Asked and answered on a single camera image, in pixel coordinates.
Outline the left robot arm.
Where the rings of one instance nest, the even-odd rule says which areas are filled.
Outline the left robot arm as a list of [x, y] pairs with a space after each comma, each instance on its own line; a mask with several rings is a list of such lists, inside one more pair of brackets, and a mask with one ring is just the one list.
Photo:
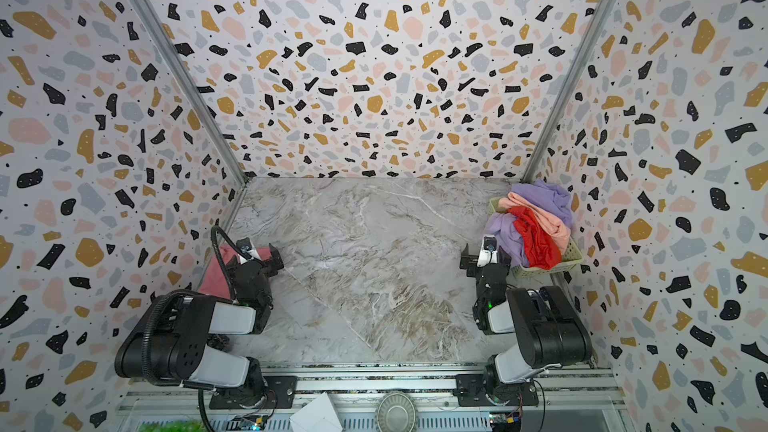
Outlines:
[[210, 391], [213, 409], [286, 407], [293, 381], [268, 380], [257, 359], [227, 350], [230, 337], [264, 331], [274, 307], [269, 280], [283, 267], [273, 245], [239, 241], [235, 257], [219, 268], [223, 292], [180, 289], [156, 298], [118, 349], [116, 374]]

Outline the red t-shirt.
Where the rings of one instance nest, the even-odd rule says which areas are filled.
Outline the red t-shirt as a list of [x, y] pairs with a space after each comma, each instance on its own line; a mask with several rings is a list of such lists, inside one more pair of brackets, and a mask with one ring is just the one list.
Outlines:
[[551, 270], [562, 259], [558, 247], [552, 238], [542, 230], [530, 209], [512, 207], [508, 213], [516, 217], [515, 230], [523, 239], [523, 248], [529, 267]]

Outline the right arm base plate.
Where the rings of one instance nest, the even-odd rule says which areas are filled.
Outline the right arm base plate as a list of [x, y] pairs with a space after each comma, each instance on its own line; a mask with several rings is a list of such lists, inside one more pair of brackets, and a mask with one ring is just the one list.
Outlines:
[[483, 374], [455, 376], [453, 395], [460, 407], [538, 406], [539, 398], [531, 382], [503, 384], [489, 381]]

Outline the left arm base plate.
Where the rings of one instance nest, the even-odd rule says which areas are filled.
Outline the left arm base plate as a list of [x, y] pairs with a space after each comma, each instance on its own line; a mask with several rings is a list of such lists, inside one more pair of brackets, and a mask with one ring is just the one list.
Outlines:
[[211, 397], [213, 410], [282, 410], [293, 407], [298, 377], [266, 376], [254, 387], [218, 389]]

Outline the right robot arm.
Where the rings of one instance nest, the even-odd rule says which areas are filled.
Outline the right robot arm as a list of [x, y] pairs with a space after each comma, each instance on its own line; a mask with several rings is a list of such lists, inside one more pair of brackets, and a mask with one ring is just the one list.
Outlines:
[[590, 360], [589, 333], [562, 289], [509, 284], [511, 257], [493, 237], [483, 238], [477, 254], [464, 248], [459, 268], [475, 283], [472, 314], [478, 329], [514, 339], [510, 348], [488, 359], [482, 373], [456, 377], [454, 395], [461, 407], [536, 406], [538, 375]]

